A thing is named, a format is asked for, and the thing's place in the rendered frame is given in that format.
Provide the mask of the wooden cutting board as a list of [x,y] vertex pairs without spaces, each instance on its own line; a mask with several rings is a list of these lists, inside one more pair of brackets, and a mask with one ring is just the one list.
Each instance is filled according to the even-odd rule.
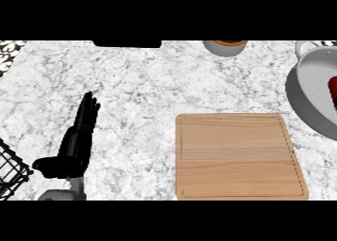
[[308,199],[279,114],[177,115],[175,194],[181,201]]

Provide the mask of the grey bowl with orange rim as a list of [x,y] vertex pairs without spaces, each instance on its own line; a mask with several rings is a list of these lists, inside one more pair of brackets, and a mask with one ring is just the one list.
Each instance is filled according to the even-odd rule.
[[224,41],[224,40],[205,40],[203,47],[208,52],[215,56],[230,57],[236,56],[246,46],[246,41]]

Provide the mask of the black flat appliance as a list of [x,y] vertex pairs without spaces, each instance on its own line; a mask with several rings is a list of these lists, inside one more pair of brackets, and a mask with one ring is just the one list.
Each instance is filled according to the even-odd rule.
[[99,47],[159,48],[161,40],[93,40]]

